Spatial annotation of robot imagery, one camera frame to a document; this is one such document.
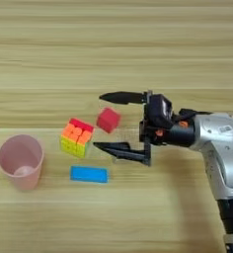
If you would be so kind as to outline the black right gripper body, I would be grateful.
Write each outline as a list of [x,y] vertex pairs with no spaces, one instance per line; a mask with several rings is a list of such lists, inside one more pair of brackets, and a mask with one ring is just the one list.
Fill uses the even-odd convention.
[[181,126],[176,121],[172,103],[162,94],[144,93],[143,120],[139,123],[139,141],[144,143],[142,164],[151,165],[152,145],[190,147],[194,143],[194,121]]

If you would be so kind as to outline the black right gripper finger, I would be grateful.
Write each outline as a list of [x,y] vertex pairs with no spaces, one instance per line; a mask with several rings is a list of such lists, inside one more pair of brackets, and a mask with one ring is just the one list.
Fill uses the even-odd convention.
[[94,145],[117,159],[145,162],[145,152],[131,149],[128,142],[94,142]]
[[146,102],[146,93],[136,93],[136,92],[112,92],[106,93],[100,96],[101,100],[115,103],[115,104],[122,104],[127,105],[131,104],[143,104]]

